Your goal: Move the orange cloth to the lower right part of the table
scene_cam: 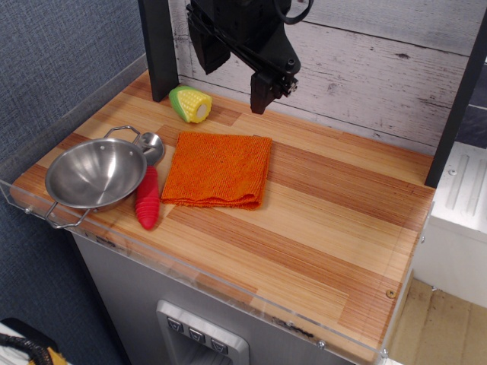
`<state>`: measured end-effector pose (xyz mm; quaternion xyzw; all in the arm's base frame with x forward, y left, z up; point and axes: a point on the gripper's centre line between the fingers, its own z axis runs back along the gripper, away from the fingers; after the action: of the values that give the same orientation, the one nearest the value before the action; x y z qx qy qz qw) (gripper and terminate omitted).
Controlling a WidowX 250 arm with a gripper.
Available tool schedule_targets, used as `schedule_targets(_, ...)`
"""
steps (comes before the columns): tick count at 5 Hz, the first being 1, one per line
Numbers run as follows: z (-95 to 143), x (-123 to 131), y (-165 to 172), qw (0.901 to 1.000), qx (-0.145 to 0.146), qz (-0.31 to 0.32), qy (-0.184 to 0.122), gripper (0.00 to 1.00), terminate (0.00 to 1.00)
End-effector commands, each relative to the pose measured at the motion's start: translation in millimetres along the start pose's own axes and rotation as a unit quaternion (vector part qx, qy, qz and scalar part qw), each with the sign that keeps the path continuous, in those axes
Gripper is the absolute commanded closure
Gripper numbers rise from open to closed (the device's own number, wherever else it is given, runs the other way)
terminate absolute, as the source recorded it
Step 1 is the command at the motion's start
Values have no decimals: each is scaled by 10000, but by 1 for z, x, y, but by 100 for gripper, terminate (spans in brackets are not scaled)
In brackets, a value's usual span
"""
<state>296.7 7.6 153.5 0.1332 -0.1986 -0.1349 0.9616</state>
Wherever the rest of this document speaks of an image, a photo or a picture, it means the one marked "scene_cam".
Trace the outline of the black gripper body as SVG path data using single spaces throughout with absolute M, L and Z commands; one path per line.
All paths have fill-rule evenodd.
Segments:
M 289 17 L 290 10 L 290 1 L 191 1 L 186 15 L 187 22 L 195 16 L 212 24 L 231 55 L 255 72 L 274 74 L 288 96 L 297 87 L 295 75 L 301 68 L 285 33 L 285 26 L 299 19 Z

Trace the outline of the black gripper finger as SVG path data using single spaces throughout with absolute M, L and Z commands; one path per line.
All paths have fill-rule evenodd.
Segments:
M 189 35 L 197 59 L 207 75 L 220 68 L 231 57 L 231 52 L 215 32 L 212 24 L 195 16 L 188 18 Z
M 266 107 L 283 95 L 281 85 L 275 79 L 275 75 L 265 71 L 256 71 L 251 76 L 250 86 L 250 107 L 251 111 L 256 114 L 264 114 Z

